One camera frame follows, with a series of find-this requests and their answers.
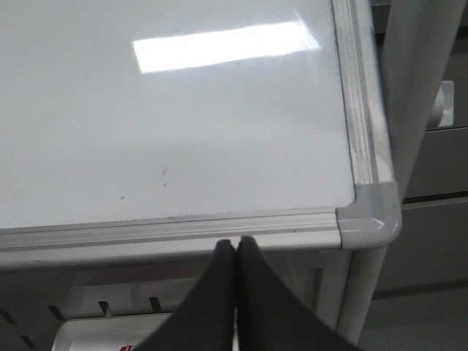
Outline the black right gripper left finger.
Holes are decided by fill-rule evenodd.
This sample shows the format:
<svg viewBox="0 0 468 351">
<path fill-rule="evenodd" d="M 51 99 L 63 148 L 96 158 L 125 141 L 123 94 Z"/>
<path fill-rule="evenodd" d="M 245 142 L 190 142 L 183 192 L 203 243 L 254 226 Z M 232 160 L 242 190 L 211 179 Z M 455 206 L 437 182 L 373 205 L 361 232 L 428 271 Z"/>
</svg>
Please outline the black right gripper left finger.
<svg viewBox="0 0 468 351">
<path fill-rule="evenodd" d="M 235 250 L 216 243 L 203 275 L 181 305 L 136 350 L 231 350 L 234 334 Z"/>
</svg>

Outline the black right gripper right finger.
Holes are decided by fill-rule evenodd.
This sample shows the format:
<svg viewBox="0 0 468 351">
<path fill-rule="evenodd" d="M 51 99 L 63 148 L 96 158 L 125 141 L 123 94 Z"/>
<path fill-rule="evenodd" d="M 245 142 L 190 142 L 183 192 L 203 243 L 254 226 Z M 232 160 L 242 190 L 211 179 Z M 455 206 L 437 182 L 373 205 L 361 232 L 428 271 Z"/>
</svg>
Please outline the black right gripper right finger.
<svg viewBox="0 0 468 351">
<path fill-rule="evenodd" d="M 309 311 L 267 263 L 257 242 L 237 248 L 240 350 L 358 350 Z"/>
</svg>

